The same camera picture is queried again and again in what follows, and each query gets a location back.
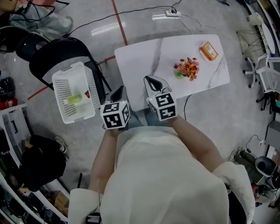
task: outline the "flower bouquet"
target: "flower bouquet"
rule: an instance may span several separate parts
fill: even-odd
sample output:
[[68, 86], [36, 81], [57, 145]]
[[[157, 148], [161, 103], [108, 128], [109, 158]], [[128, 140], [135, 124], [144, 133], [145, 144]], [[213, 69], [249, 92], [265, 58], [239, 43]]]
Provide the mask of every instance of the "flower bouquet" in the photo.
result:
[[174, 73], [177, 77], [188, 77], [190, 81], [197, 78], [197, 73], [199, 72], [199, 63], [196, 58], [190, 59], [180, 59], [180, 64], [174, 65]]

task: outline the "white cable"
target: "white cable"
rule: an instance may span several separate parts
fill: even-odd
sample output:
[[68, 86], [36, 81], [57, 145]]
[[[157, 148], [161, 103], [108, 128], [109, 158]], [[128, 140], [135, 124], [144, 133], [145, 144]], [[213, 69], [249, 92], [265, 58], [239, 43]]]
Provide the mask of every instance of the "white cable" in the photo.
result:
[[[5, 58], [7, 55], [10, 55], [10, 57], [11, 57], [12, 53], [6, 53], [3, 58]], [[6, 66], [7, 66], [7, 61], [8, 61], [8, 57], [6, 57], [6, 64], [5, 64], [4, 68], [6, 68]]]
[[[209, 26], [209, 25], [205, 25], [205, 24], [202, 24], [201, 22], [199, 22], [197, 19], [195, 19], [194, 17], [192, 16], [189, 16], [187, 14], [184, 14], [184, 13], [181, 13], [181, 15], [184, 15], [184, 16], [187, 16], [187, 17], [191, 17], [192, 19], [194, 19], [195, 21], [197, 21], [199, 24], [196, 25], [196, 29], [198, 31], [202, 31], [203, 27], [202, 26], [208, 26], [208, 27], [212, 27], [212, 28], [215, 28], [217, 29], [222, 35], [224, 35], [227, 39], [229, 39], [231, 42], [233, 42], [229, 37], [227, 37], [221, 30], [219, 30], [217, 27], [214, 27], [214, 26]], [[182, 20], [181, 16], [178, 15], [178, 17], [181, 19], [182, 23], [187, 27], [187, 25], [184, 23], [184, 21]]]
[[179, 17], [179, 19], [182, 21], [182, 23], [185, 25], [185, 27], [187, 27], [187, 29], [190, 31], [191, 35], [193, 35], [193, 33], [191, 32], [191, 30], [188, 28], [188, 26], [187, 26], [187, 25], [184, 23], [184, 21], [182, 20], [181, 16], [178, 15], [178, 17]]

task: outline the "marble table top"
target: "marble table top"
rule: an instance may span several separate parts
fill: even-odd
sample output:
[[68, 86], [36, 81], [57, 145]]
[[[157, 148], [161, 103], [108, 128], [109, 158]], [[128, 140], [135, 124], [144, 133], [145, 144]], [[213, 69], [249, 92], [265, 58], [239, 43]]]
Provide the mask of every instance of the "marble table top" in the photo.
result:
[[[206, 60], [200, 47], [207, 41], [218, 52], [214, 61]], [[165, 79], [175, 94], [181, 98], [229, 83], [229, 73], [223, 48], [217, 35], [183, 35], [140, 42], [115, 50], [127, 96], [133, 111], [147, 108], [147, 94], [143, 78], [147, 75]], [[180, 59], [197, 58], [199, 73], [194, 81], [177, 78], [174, 64]]]

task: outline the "gray floor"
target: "gray floor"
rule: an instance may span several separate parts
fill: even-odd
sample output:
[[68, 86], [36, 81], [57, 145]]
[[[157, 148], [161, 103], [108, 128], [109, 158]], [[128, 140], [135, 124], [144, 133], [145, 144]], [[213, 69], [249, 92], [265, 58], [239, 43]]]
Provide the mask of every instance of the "gray floor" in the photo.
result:
[[[197, 31], [197, 22], [184, 18], [194, 34], [217, 34], [220, 37], [230, 74], [230, 83], [192, 95], [186, 106], [187, 120], [203, 131], [218, 147], [224, 159], [238, 146], [245, 146], [249, 138], [257, 134], [264, 138], [266, 126], [271, 120], [268, 110], [260, 111], [256, 99], [261, 95], [258, 83], [249, 89], [249, 77], [242, 70], [247, 65], [241, 52], [236, 35], [237, 30], [251, 29], [246, 21], [247, 12], [236, 0], [227, 0], [230, 7], [216, 0], [183, 0], [176, 6], [177, 10], [189, 14], [202, 23], [216, 26], [236, 44], [226, 39], [214, 28], [204, 27]], [[118, 12], [153, 7], [157, 5], [172, 5], [175, 0], [116, 0]], [[128, 44], [149, 39], [176, 35], [188, 35], [189, 31], [178, 19], [152, 20], [152, 15], [163, 14], [164, 9], [144, 10], [120, 15]], [[73, 28], [113, 14], [111, 0], [70, 0], [70, 5], [59, 14], [70, 15], [73, 18]], [[116, 24], [116, 16], [92, 23], [75, 31], [71, 36], [83, 41], [93, 58], [102, 61], [114, 55], [114, 50], [124, 46], [124, 40], [119, 27], [91, 35], [91, 30]], [[252, 55], [255, 58], [261, 52]], [[28, 63], [15, 54], [8, 55], [7, 66], [3, 76], [11, 75], [16, 81], [17, 98], [26, 102], [27, 98], [44, 87], [29, 71]], [[1, 60], [1, 68], [5, 66], [6, 58]], [[115, 59], [102, 65], [106, 79], [112, 87], [122, 83]], [[184, 115], [186, 98], [178, 99], [178, 109]], [[46, 89], [28, 101], [28, 120], [33, 133], [51, 137], [59, 135], [68, 144], [70, 161], [67, 163], [62, 180], [69, 189], [77, 187], [79, 173], [84, 174], [82, 186], [86, 187], [92, 162], [102, 140], [104, 130], [100, 115], [85, 121], [64, 124], [57, 107], [54, 92]], [[264, 146], [259, 146], [256, 139], [248, 147], [256, 155], [264, 154]]]

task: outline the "red floor line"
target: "red floor line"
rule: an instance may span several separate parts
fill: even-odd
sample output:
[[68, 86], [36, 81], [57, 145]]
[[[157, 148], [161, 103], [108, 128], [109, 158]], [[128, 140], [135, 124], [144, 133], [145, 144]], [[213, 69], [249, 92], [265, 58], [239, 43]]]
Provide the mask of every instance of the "red floor line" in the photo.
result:
[[47, 89], [48, 87], [45, 86], [44, 88], [38, 90], [37, 92], [35, 92], [33, 95], [31, 95], [30, 97], [27, 98], [27, 100], [30, 100], [31, 98], [35, 97], [36, 95], [38, 95], [40, 92], [43, 92], [45, 89]]
[[[112, 1], [112, 4], [113, 4], [113, 7], [114, 7], [115, 14], [118, 14], [115, 1], [114, 0], [111, 0], [111, 1]], [[117, 20], [118, 20], [118, 23], [119, 23], [119, 28], [121, 29], [121, 33], [122, 33], [122, 38], [123, 38], [124, 44], [127, 46], [128, 44], [127, 44], [126, 34], [124, 33], [124, 30], [123, 30], [123, 25], [121, 23], [119, 15], [116, 15], [116, 17], [117, 17]]]
[[109, 58], [105, 58], [104, 61], [109, 61], [109, 60], [112, 60], [112, 59], [115, 59], [115, 58], [116, 58], [116, 56], [113, 55], [113, 56], [111, 56], [111, 57], [109, 57]]

